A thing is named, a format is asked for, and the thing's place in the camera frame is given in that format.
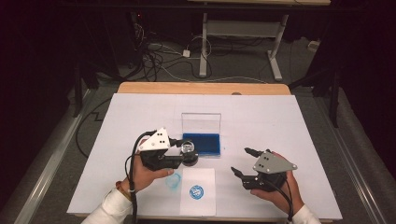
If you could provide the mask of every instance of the circular sticker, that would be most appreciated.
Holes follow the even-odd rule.
[[[204,196],[204,189],[201,186],[195,185],[190,189],[190,196],[195,200],[199,200]]]

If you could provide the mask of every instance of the human hand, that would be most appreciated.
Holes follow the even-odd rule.
[[[172,175],[173,172],[173,169],[161,169],[158,171],[151,171],[149,168],[143,165],[140,159],[140,155],[137,152],[134,155],[134,190],[135,192],[138,192],[139,190],[145,189],[155,179],[167,177],[169,175]],[[121,187],[125,190],[125,192],[129,192],[129,180],[127,177],[121,182]]]
[[[273,152],[273,154],[280,158],[285,159],[284,157],[282,157],[281,155],[275,152]],[[301,198],[298,184],[296,179],[294,178],[293,172],[287,171],[286,177],[289,186],[287,185],[287,183],[285,183],[280,189],[290,198],[290,194],[289,194],[289,188],[290,188],[291,200],[293,203],[293,214],[296,214],[304,206],[304,202],[303,199]],[[278,191],[267,192],[261,189],[252,189],[250,193],[261,199],[273,203],[277,208],[279,208],[286,214],[289,213],[289,204]]]

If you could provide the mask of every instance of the sleeve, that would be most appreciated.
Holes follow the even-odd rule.
[[[132,203],[117,189],[113,189],[82,224],[121,224],[131,209]]]
[[[293,224],[320,224],[319,219],[309,210],[306,204],[294,215]]]

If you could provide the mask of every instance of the table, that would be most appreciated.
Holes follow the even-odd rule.
[[[216,171],[217,214],[180,216],[180,192],[167,191],[163,188],[165,179],[159,179],[137,194],[139,218],[285,220],[286,214],[250,195],[233,175],[231,165],[246,175],[255,175],[251,167],[256,158],[245,153],[244,147],[270,148],[289,158],[299,166],[294,174],[305,203],[321,221],[342,218],[295,97],[282,84],[122,83],[67,212],[89,214],[115,181],[123,179],[123,163],[139,134],[161,128],[161,124],[171,137],[179,138],[180,112],[193,111],[221,113],[221,157],[200,158],[195,165]]]
[[[236,4],[265,4],[265,5],[287,5],[287,6],[328,6],[330,0],[190,0],[192,2],[208,3],[236,3]],[[261,21],[214,21],[207,19],[207,13],[203,17],[202,48],[200,59],[200,77],[206,77],[207,63],[207,36],[208,35],[234,35],[253,37],[274,37],[275,42],[272,50],[267,51],[276,81],[282,80],[282,75],[276,61],[277,50],[285,31],[289,15],[283,15],[280,22]]]

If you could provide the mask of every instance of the paper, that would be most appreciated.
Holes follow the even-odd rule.
[[[185,168],[181,184],[180,214],[211,217],[216,215],[216,183],[213,168]]]

